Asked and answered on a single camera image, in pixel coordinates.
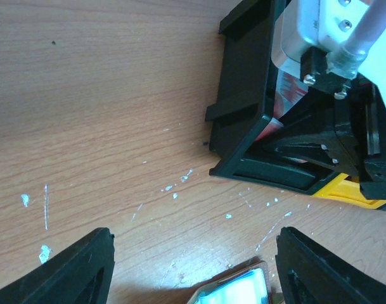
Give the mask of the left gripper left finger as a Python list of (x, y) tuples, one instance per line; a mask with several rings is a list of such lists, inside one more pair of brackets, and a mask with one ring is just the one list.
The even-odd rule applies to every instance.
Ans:
[(27, 275), (0, 289), (0, 303), (106, 303), (114, 235), (100, 227)]

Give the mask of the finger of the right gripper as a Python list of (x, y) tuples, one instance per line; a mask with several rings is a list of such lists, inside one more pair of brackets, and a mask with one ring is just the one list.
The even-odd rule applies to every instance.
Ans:
[(286, 115), (285, 126), (254, 144), (281, 157), (297, 158), (348, 175), (359, 175), (358, 140), (348, 101), (303, 97)]

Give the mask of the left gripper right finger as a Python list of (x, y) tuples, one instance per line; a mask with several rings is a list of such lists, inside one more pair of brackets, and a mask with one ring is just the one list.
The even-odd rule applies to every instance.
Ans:
[(296, 228), (282, 228), (276, 244), (285, 303), (386, 303), (386, 285)]

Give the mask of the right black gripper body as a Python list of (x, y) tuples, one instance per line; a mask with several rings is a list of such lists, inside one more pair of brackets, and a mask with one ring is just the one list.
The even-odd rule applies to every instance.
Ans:
[(310, 47), (300, 75), (316, 82), (300, 100), (304, 108), (300, 146), (307, 159), (357, 179), (366, 200), (383, 200), (386, 210), (386, 109), (378, 87), (357, 75), (346, 80), (326, 71), (326, 53)]

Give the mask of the brown leather card holder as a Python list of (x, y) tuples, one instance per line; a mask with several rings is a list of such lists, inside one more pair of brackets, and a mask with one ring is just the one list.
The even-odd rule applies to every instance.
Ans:
[(261, 260), (198, 288), (190, 304), (284, 303), (282, 293), (272, 292), (267, 262)]

